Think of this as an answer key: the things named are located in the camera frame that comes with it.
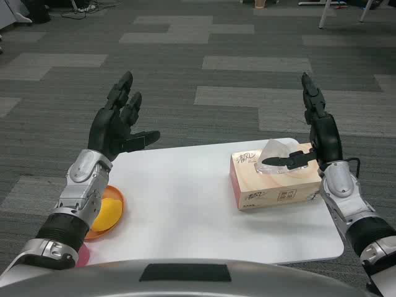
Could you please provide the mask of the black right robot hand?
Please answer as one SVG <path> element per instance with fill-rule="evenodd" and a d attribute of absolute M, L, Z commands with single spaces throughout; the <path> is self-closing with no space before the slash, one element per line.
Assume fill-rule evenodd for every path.
<path fill-rule="evenodd" d="M 287 157 L 269 157 L 259 162 L 260 165 L 285 166 L 294 170 L 307 166 L 312 160 L 319 165 L 343 160 L 342 142 L 334 117 L 325 110 L 325 99 L 307 73 L 301 76 L 303 86 L 304 117 L 311 127 L 309 141 L 312 145 L 308 153 L 299 150 Z"/>

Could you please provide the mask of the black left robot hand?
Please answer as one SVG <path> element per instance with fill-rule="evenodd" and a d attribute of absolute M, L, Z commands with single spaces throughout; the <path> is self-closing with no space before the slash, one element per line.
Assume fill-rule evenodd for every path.
<path fill-rule="evenodd" d="M 109 161 L 121 153 L 143 150 L 160 139 L 159 131 L 131 132 L 142 104 L 140 92 L 129 95 L 132 83 L 133 75 L 127 71 L 111 88 L 105 106 L 99 109 L 90 128 L 87 148 L 100 152 Z"/>

